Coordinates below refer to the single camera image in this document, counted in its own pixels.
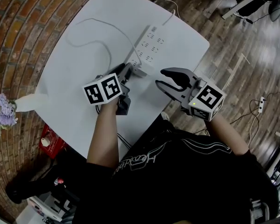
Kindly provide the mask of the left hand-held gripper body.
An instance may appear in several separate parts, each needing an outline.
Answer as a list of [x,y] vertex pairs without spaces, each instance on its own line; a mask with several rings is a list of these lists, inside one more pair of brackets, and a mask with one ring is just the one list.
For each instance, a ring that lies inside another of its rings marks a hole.
[[124,79],[124,75],[108,74],[98,75],[93,81],[83,86],[83,91],[90,105],[99,106],[119,98],[117,115],[127,115],[131,100],[129,98],[130,89],[126,86],[129,80]]

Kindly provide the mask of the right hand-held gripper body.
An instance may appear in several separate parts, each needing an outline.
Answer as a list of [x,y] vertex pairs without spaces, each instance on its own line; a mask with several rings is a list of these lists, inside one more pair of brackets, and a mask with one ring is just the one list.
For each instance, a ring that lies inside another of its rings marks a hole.
[[190,85],[188,93],[182,95],[181,110],[187,115],[211,121],[222,108],[225,93],[212,82],[197,76],[190,79]]

